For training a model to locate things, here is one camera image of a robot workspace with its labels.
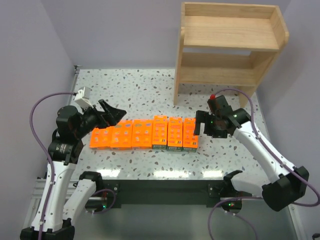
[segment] orange carton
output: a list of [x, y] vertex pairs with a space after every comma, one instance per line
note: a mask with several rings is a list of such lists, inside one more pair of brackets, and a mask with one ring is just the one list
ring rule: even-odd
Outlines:
[[102, 141], [101, 131], [102, 130], [99, 128], [95, 128], [92, 130], [91, 139], [90, 139], [90, 148], [97, 149], [101, 147], [101, 141]]
[[183, 121], [183, 152], [195, 153], [198, 148], [198, 136], [194, 136], [195, 118], [185, 118]]
[[182, 117], [169, 117], [167, 151], [181, 152], [183, 147], [183, 122]]
[[122, 120], [114, 126], [110, 145], [112, 149], [131, 149], [132, 126], [132, 120]]
[[131, 146], [133, 149], [151, 149], [153, 120], [133, 120]]
[[153, 117], [152, 149], [167, 149], [168, 120], [167, 116]]
[[111, 146], [111, 136], [114, 127], [99, 129], [95, 128], [92, 131], [90, 139], [90, 148], [94, 149], [107, 149]]

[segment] terrazzo table surface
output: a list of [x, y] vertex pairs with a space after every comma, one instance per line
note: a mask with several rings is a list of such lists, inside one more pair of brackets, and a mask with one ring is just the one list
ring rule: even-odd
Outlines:
[[[113, 107], [124, 109], [124, 119], [152, 119], [154, 115], [195, 117], [197, 110], [208, 111], [210, 94], [225, 88], [216, 85], [182, 84], [178, 105], [173, 105], [174, 69], [83, 69], [78, 75], [75, 91], [92, 89], [90, 101], [105, 99]], [[233, 109], [240, 107], [236, 92], [225, 96]], [[256, 94], [252, 96], [255, 122], [267, 136]], [[90, 135], [83, 138], [84, 148], [72, 179], [83, 171], [98, 171], [103, 179], [120, 180], [218, 180], [234, 170], [242, 170], [243, 178], [257, 184], [266, 183], [267, 176], [250, 152], [234, 137], [215, 139], [203, 134], [201, 126], [196, 153], [166, 150], [92, 150]]]

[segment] white wall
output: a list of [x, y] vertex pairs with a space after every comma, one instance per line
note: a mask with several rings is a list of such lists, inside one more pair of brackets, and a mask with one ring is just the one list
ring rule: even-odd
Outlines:
[[[74, 64], [92, 69], [175, 67], [183, 0], [42, 2]], [[218, 2], [280, 5], [284, 12], [290, 0]]]
[[[46, 159], [29, 127], [29, 112], [42, 96], [70, 91], [73, 65], [39, 0], [2, 0], [0, 7], [0, 238], [19, 239], [37, 176]], [[36, 111], [35, 127], [46, 146], [65, 97]]]
[[[258, 89], [272, 143], [320, 191], [320, 1], [292, 0], [284, 18], [288, 45]], [[313, 203], [308, 189], [299, 202]], [[308, 238], [320, 232], [320, 206], [299, 208]]]

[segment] wooden shelf board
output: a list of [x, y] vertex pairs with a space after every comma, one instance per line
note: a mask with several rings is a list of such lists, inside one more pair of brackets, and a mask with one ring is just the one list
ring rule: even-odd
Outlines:
[[269, 19], [184, 16], [184, 47], [279, 51]]
[[180, 83], [255, 86], [256, 79], [246, 55], [184, 52]]

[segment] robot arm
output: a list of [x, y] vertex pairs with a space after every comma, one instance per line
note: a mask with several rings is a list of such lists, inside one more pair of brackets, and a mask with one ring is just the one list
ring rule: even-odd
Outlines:
[[[251, 117], [244, 109], [240, 108], [233, 111], [223, 95], [217, 98], [212, 95], [207, 103], [211, 113], [205, 111], [196, 112], [194, 134], [199, 135], [200, 124], [204, 123], [204, 133], [208, 136], [213, 138], [227, 138], [228, 134], [234, 136], [260, 163], [270, 182], [259, 186], [253, 181], [241, 178], [241, 174], [235, 174], [230, 180], [235, 190], [262, 196], [268, 206], [277, 212], [305, 195], [307, 186], [280, 165], [260, 143], [254, 133]], [[295, 167], [292, 162], [284, 158], [275, 149], [257, 126], [255, 128], [259, 133], [259, 137], [282, 160], [283, 164], [303, 179], [309, 179], [309, 173], [303, 166]]]
[[[51, 181], [52, 169], [47, 165], [47, 178], [38, 212], [31, 227], [21, 231], [21, 240], [37, 240], [42, 225], [43, 240], [69, 240], [75, 234], [74, 223], [90, 196], [103, 189], [100, 173], [84, 172], [71, 198], [65, 203], [68, 185], [83, 149], [82, 138], [94, 128], [104, 129], [115, 126], [127, 113], [108, 105], [104, 100], [99, 104], [104, 111], [98, 111], [89, 101], [90, 88], [81, 88], [75, 101], [83, 110], [79, 113], [75, 106], [64, 106], [59, 109], [56, 118], [57, 129], [53, 132], [48, 152], [54, 166], [54, 180]], [[46, 202], [49, 186], [51, 193]], [[41, 215], [46, 205], [45, 218]]]

